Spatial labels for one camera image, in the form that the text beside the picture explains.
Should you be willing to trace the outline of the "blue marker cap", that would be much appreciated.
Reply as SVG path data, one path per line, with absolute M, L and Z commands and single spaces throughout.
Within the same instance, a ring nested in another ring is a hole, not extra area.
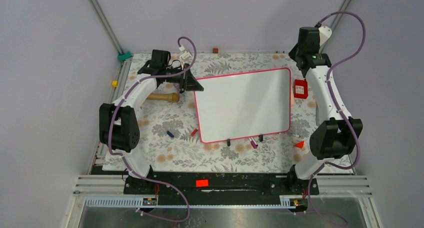
M 167 132 L 166 132 L 171 138 L 174 138 L 175 136 L 168 130 Z

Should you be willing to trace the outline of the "pink framed whiteboard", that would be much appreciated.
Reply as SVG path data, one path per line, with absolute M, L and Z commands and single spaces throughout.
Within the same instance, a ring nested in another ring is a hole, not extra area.
M 202 143 L 285 133 L 291 128 L 292 74 L 288 67 L 198 79 L 194 92 Z

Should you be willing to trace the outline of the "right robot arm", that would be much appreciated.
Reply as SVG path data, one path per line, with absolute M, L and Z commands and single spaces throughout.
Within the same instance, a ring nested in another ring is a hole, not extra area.
M 309 138 L 309 152 L 287 174 L 286 186 L 293 194 L 301 193 L 307 187 L 306 180 L 321 166 L 351 154 L 363 129 L 362 121 L 353 118 L 342 101 L 329 56 L 320 52 L 331 33 L 327 27 L 301 27 L 297 43 L 289 52 L 315 95 L 320 119 Z

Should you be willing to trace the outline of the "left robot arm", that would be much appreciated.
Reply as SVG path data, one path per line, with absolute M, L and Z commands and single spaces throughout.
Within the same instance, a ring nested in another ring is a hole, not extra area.
M 99 139 L 112 156 L 122 158 L 130 176 L 137 178 L 136 187 L 144 194 L 152 192 L 155 180 L 149 176 L 151 165 L 142 162 L 138 148 L 140 128 L 136 110 L 161 84 L 171 83 L 180 92 L 204 91 L 191 72 L 196 55 L 180 47 L 174 67 L 171 53 L 154 49 L 151 58 L 138 70 L 135 83 L 112 103 L 99 108 Z

